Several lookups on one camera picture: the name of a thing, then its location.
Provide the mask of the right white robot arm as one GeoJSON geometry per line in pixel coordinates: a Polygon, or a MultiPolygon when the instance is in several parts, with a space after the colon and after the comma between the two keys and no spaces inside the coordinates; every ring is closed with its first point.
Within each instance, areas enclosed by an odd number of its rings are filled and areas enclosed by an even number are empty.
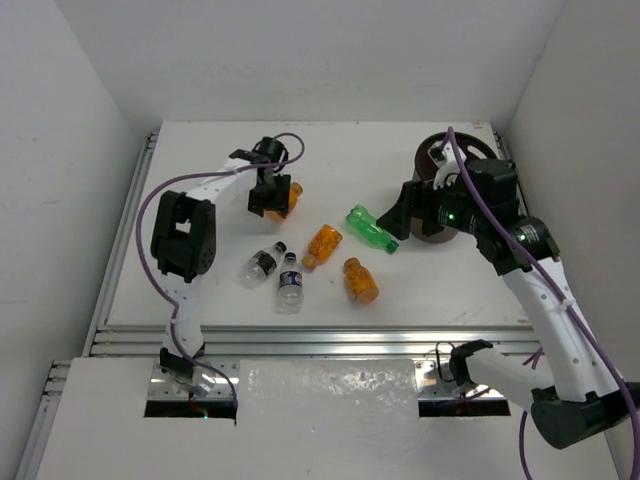
{"type": "Polygon", "coordinates": [[[454,348],[448,369],[458,387],[483,384],[528,412],[546,442],[561,450],[617,426],[639,408],[639,385],[615,381],[579,328],[559,249],[546,225],[520,213],[517,175],[497,159],[469,161],[471,185],[408,181],[378,226],[399,240],[418,219],[431,235],[445,228],[472,235],[528,317],[550,374],[536,373],[475,340],[454,348]]]}

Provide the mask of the clear bottle black label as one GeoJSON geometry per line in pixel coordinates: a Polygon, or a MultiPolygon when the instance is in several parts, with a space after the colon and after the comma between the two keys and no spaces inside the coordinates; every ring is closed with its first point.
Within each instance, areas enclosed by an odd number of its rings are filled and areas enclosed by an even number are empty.
{"type": "Polygon", "coordinates": [[[258,250],[241,270],[242,284],[249,289],[259,286],[276,270],[286,250],[287,246],[282,241],[258,250]]]}

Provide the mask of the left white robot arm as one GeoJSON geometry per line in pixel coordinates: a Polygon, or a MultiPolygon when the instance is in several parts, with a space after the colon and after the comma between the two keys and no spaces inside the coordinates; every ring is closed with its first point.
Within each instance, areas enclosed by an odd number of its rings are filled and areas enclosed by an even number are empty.
{"type": "Polygon", "coordinates": [[[184,379],[203,365],[198,358],[204,339],[195,308],[199,279],[216,256],[216,214],[244,195],[254,215],[289,214],[291,177],[282,170],[300,157],[289,156],[284,136],[264,137],[251,150],[234,150],[217,171],[169,179],[140,207],[135,227],[139,259],[154,289],[172,306],[160,365],[184,379]]]}

